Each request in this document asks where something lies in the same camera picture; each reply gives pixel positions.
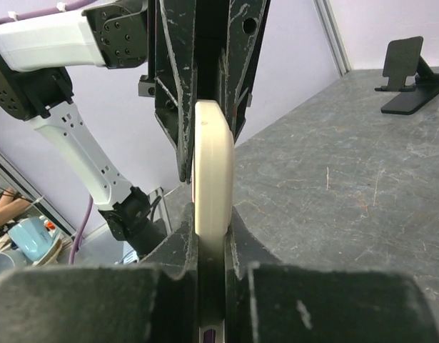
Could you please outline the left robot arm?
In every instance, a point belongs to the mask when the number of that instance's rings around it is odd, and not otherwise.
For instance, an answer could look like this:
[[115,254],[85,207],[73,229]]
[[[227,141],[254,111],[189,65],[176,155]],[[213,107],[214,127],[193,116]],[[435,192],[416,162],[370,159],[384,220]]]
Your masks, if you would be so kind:
[[148,196],[87,129],[67,72],[146,64],[139,94],[153,98],[179,179],[193,185],[201,248],[219,259],[231,220],[234,144],[246,121],[269,7],[268,1],[85,1],[0,19],[0,107],[60,151],[113,237],[147,255],[164,239],[149,218]]

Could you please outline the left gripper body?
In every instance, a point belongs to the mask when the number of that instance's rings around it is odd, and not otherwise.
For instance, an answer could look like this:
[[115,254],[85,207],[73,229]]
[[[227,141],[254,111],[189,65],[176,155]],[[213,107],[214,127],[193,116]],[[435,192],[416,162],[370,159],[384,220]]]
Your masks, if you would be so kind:
[[144,97],[155,96],[155,62],[156,62],[156,0],[148,1],[147,8],[147,36],[148,36],[148,73],[141,75],[138,82],[138,95]]

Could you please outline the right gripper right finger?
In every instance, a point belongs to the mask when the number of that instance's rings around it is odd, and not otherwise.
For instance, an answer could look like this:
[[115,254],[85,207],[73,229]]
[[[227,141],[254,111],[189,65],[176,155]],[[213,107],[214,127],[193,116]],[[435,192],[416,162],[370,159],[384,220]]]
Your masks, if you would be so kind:
[[412,277],[285,264],[233,211],[226,235],[227,342],[439,342]]

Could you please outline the cream cased phone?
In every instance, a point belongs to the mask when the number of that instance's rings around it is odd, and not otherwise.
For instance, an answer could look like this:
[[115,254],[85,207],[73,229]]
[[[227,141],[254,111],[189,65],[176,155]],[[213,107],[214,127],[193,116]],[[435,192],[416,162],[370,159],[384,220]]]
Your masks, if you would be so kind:
[[194,228],[198,237],[200,342],[223,342],[226,305],[225,242],[231,222],[234,140],[216,101],[195,105]]

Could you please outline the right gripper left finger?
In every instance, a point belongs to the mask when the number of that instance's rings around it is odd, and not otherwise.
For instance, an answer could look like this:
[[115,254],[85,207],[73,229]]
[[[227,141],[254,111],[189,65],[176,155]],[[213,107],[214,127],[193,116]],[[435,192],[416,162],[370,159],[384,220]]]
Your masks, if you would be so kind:
[[142,262],[0,275],[0,342],[197,342],[193,205]]

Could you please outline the black folding phone stand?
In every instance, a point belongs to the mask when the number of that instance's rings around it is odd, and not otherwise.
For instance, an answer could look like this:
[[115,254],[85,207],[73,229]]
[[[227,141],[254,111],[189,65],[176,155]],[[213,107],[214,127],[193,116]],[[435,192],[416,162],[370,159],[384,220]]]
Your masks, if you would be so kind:
[[439,95],[439,73],[421,56],[424,38],[413,36],[388,44],[383,66],[384,86],[378,92],[397,95],[380,108],[383,114],[411,115]]

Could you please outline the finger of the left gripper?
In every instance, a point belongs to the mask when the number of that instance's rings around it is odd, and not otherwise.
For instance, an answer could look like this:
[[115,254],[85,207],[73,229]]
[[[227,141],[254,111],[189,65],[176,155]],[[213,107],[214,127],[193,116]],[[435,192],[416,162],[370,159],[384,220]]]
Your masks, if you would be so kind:
[[156,116],[176,151],[178,177],[191,183],[196,100],[195,1],[157,1]]
[[233,138],[237,139],[246,122],[270,2],[226,3],[226,40],[218,64],[218,94]]

